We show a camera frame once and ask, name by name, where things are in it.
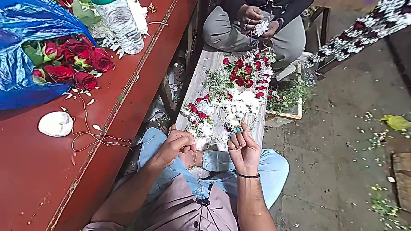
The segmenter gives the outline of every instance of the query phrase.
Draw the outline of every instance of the red painted surface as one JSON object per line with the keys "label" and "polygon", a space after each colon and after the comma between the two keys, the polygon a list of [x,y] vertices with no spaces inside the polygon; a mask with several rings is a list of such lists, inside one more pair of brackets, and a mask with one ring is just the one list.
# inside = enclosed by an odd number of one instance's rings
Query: red painted surface
{"label": "red painted surface", "polygon": [[[147,21],[165,18],[169,26],[149,25],[153,37],[144,39],[140,54],[121,60],[112,54],[116,69],[99,77],[102,89],[93,90],[91,97],[82,95],[86,102],[96,99],[87,106],[89,125],[99,125],[107,135],[135,136],[196,4],[196,0],[152,2],[157,12],[149,13]],[[150,0],[140,3],[148,6]],[[137,75],[140,79],[134,83]],[[79,230],[110,190],[127,148],[94,145],[74,156],[75,136],[53,138],[37,130],[40,118],[60,111],[60,106],[76,117],[74,132],[87,130],[79,98],[63,101],[61,97],[38,107],[0,111],[0,230]],[[83,135],[75,148],[93,142]]]}

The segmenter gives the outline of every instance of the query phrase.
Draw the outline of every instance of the stone pavement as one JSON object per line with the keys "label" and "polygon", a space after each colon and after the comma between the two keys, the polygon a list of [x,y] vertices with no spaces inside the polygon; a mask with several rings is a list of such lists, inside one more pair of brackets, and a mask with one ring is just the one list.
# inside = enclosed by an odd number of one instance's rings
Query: stone pavement
{"label": "stone pavement", "polygon": [[386,180],[389,151],[368,150],[367,139],[387,127],[360,117],[369,111],[374,118],[405,114],[411,119],[411,98],[385,42],[328,72],[314,93],[300,121],[269,128],[264,136],[263,148],[279,150],[290,164],[283,193],[270,209],[278,230],[384,230],[366,202],[376,184],[388,188],[394,199]]}

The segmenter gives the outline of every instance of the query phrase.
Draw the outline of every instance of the light blue jeans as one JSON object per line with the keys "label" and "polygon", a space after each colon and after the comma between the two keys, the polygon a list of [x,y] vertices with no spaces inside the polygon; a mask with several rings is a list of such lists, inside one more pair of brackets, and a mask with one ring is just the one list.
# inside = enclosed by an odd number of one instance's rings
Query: light blue jeans
{"label": "light blue jeans", "polygon": [[[167,136],[160,130],[149,128],[143,136],[137,170],[158,151]],[[194,177],[177,157],[170,167],[163,170],[157,178],[147,196],[147,202],[159,197],[170,185],[171,180],[182,174],[186,179],[193,195],[199,199],[210,196],[211,186],[217,184],[230,197],[237,197],[237,176],[232,172],[234,164],[228,152],[205,151],[203,156],[203,168],[207,171],[219,172],[209,180],[201,180]],[[258,170],[261,175],[261,187],[263,189],[264,201],[270,208],[280,195],[289,172],[287,160],[271,149],[262,149]]]}

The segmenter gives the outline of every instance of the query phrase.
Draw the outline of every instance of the plastic water bottle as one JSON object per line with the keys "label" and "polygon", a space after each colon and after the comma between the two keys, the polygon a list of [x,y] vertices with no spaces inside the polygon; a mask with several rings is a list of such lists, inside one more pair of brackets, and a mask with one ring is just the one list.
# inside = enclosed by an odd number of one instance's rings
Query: plastic water bottle
{"label": "plastic water bottle", "polygon": [[91,2],[124,52],[133,55],[143,50],[144,41],[127,0],[91,0]]}

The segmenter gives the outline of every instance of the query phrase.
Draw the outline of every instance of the black sleeve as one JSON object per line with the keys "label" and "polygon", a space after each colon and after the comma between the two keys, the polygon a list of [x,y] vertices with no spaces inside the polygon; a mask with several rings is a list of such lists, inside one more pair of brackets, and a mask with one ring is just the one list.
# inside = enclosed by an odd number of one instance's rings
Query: black sleeve
{"label": "black sleeve", "polygon": [[305,9],[307,9],[314,0],[290,0],[289,4],[283,11],[284,13],[276,16],[273,21],[278,21],[280,23],[280,28],[284,28],[291,20],[297,18]]}
{"label": "black sleeve", "polygon": [[237,17],[238,10],[245,4],[245,0],[223,0],[221,7],[229,15],[230,22],[233,23]]}

